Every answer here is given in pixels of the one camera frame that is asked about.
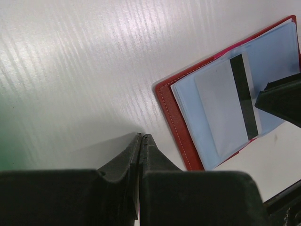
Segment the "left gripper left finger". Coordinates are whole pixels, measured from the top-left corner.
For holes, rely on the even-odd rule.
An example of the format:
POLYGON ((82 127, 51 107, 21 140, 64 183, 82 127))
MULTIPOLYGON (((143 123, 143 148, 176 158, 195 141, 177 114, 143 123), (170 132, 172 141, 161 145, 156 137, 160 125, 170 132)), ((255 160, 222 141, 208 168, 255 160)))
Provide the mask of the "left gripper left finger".
POLYGON ((3 226, 132 226, 139 212, 138 133, 99 169, 0 174, 3 226))

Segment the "white striped card front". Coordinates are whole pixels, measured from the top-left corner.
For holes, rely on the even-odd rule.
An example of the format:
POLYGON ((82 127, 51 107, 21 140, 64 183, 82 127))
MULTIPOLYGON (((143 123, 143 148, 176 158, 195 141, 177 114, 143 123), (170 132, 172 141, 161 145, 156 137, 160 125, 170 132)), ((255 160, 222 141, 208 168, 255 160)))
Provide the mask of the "white striped card front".
POLYGON ((195 82, 220 157, 232 155, 261 134, 247 52, 207 69, 195 82))

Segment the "red card holder wallet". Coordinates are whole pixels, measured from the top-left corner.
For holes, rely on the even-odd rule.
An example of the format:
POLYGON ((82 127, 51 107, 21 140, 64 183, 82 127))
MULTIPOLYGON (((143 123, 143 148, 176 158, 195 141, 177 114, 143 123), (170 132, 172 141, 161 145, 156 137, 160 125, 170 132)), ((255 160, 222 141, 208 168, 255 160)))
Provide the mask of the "red card holder wallet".
POLYGON ((199 70, 200 68, 210 64, 211 62, 219 59, 234 48, 242 46, 258 38, 259 36, 271 31, 276 26, 279 26, 285 22, 293 22, 295 23, 295 25, 297 25, 297 17, 295 15, 287 16, 277 21, 276 23, 260 30, 259 32, 221 50, 220 52, 217 52, 216 54, 211 55, 210 57, 202 61, 194 63, 193 65, 180 70, 178 73, 168 76, 166 79, 163 79, 154 86, 154 93, 156 94, 159 105, 171 129, 176 145, 179 149, 187 170, 204 170, 205 168, 193 144, 184 117, 172 93, 171 85, 176 83, 178 80, 188 76, 189 74, 199 70))

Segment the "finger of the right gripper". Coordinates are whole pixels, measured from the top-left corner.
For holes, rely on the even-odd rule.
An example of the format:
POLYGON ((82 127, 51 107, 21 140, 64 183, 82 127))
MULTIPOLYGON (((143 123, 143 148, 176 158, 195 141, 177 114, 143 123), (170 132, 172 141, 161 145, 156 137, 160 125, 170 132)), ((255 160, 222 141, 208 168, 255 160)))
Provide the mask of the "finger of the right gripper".
POLYGON ((301 74, 269 82, 259 92, 255 107, 300 127, 301 74))

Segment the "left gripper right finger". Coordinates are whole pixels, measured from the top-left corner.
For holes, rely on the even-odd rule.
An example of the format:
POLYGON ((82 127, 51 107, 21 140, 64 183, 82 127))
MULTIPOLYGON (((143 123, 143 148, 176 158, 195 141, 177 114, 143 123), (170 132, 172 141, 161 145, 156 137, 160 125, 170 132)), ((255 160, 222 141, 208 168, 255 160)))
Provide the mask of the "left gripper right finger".
POLYGON ((140 154, 142 226, 266 226, 255 181, 240 171, 182 171, 143 136, 140 154))

